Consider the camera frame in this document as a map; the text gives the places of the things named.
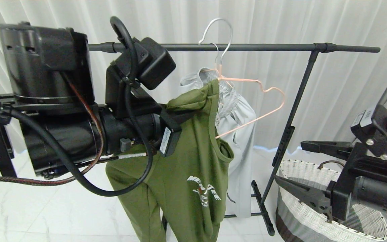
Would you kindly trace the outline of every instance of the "white graphic logo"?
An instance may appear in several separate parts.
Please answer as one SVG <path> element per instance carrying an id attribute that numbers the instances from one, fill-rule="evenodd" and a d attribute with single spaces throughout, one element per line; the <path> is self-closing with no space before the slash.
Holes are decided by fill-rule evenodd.
<path id="1" fill-rule="evenodd" d="M 215 198 L 215 200 L 221 200 L 220 196 L 216 193 L 216 190 L 215 188 L 212 186 L 212 185 L 207 185 L 207 188 L 205 188 L 203 186 L 203 184 L 201 183 L 201 179 L 197 178 L 196 176 L 190 176 L 187 181 L 195 181 L 196 183 L 198 183 L 198 189 L 195 189 L 195 190 L 192 190 L 193 192 L 195 193 L 198 193 L 198 195 L 200 196 L 200 201 L 201 201 L 201 205 L 203 207 L 208 207 L 209 206 L 209 196 L 208 196 L 208 191 L 211 191 L 212 194 L 213 194 L 213 197 Z"/>

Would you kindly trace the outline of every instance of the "curtain fold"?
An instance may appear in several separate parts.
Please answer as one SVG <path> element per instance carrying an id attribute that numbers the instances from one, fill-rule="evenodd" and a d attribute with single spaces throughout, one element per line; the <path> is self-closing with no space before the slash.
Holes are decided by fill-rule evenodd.
<path id="1" fill-rule="evenodd" d="M 289 146 L 303 140 L 352 140 L 355 115 L 375 105 L 387 88 L 387 1 L 148 1 L 148 0 L 17 0 L 0 1 L 0 23 L 29 21 L 34 26 L 73 27 L 89 43 L 117 41 L 109 24 L 115 15 L 132 37 L 158 43 L 197 43 L 210 20 L 232 23 L 233 43 L 323 43 L 378 46 L 381 52 L 321 53 L 295 115 Z M 204 43 L 227 43 L 229 28 L 211 26 Z M 177 96 L 179 80 L 201 67 L 213 67 L 216 52 L 172 52 L 177 68 L 155 90 L 158 102 Z M 223 60 L 227 77 L 259 79 L 264 88 L 286 93 L 283 109 L 256 124 L 255 144 L 277 147 L 297 93 L 309 52 L 228 52 Z M 91 52 L 94 92 L 104 102 L 105 70 L 117 54 Z M 278 92 L 263 94 L 251 83 L 235 83 L 257 115 L 279 106 Z M 0 93 L 11 92 L 0 44 Z M 10 128 L 17 151 L 25 148 L 18 125 Z"/>

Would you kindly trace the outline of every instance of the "green pants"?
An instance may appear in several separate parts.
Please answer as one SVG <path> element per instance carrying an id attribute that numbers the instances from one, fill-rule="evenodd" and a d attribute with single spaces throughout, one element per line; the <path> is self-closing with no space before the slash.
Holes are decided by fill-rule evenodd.
<path id="1" fill-rule="evenodd" d="M 179 242 L 215 242 L 225 215 L 229 145 L 215 139 L 218 82 L 194 89 L 167 104 L 167 109 L 198 110 L 184 122 L 173 155 L 154 156 L 152 170 L 134 190 L 119 196 L 141 242 L 164 242 L 160 208 Z M 136 146 L 130 153 L 144 152 Z M 146 167 L 147 157 L 110 161 L 106 174 L 115 190 L 134 183 Z"/>

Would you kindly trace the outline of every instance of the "bolt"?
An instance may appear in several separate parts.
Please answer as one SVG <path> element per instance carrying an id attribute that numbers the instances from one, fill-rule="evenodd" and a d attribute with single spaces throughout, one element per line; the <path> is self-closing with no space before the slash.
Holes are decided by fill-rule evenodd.
<path id="1" fill-rule="evenodd" d="M 374 144 L 374 140 L 372 140 L 372 139 L 367 139 L 367 141 L 366 141 L 365 143 L 368 144 L 369 146 L 371 146 L 371 145 Z"/>

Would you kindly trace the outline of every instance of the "white wicker basket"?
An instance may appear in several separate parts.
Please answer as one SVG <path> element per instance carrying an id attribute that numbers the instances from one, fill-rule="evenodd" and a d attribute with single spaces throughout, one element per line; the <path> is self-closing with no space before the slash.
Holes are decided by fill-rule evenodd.
<path id="1" fill-rule="evenodd" d="M 284 160 L 281 162 L 279 175 L 324 189 L 329 181 L 336 181 L 340 173 L 328 168 L 318 169 L 317 164 L 310 162 Z M 316 213 L 304 203 L 300 203 L 299 199 L 281 187 L 276 215 L 280 219 L 277 229 L 286 241 L 371 242 L 387 239 L 386 221 L 376 210 L 354 205 L 345 222 L 328 223 L 324 214 Z M 290 233 L 291 236 L 284 236 L 282 233 Z"/>

